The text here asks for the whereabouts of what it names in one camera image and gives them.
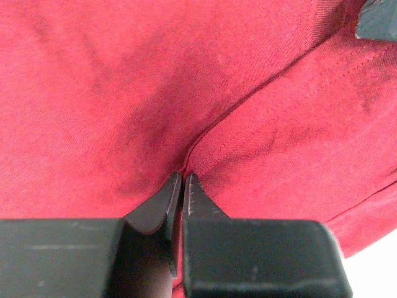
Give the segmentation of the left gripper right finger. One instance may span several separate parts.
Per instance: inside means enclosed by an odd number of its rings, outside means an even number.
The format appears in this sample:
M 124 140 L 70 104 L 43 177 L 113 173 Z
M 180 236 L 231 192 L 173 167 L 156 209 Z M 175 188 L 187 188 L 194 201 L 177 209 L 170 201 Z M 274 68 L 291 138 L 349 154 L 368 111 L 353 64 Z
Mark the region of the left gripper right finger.
M 198 175 L 195 173 L 191 173 L 185 182 L 183 211 L 184 220 L 229 218 L 207 196 Z

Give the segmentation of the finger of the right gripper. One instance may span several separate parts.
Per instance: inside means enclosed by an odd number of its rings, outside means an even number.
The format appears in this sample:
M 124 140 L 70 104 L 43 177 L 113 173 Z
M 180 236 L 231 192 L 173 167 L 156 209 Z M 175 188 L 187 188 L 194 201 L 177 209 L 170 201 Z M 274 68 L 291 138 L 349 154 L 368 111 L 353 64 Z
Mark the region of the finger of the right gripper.
M 369 0 L 359 12 L 357 39 L 396 41 L 396 0 Z

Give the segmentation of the dark red t shirt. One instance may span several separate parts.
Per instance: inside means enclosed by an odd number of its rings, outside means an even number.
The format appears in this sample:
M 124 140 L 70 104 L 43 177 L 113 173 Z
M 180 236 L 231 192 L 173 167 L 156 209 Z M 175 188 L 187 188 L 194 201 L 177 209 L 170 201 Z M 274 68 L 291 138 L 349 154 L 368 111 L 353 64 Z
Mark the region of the dark red t shirt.
M 366 1 L 2 1 L 2 297 L 352 297 L 396 228 Z M 124 216 L 182 176 L 178 277 Z M 228 219 L 183 218 L 195 173 Z

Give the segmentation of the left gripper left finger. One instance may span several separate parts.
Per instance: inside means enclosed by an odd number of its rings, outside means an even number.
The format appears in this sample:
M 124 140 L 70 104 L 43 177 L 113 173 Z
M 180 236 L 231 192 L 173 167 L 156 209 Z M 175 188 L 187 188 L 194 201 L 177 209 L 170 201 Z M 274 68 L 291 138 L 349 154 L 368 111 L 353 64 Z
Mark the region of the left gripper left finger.
M 182 176 L 174 172 L 153 196 L 124 216 L 142 235 L 156 235 L 173 278 L 178 277 L 182 211 Z

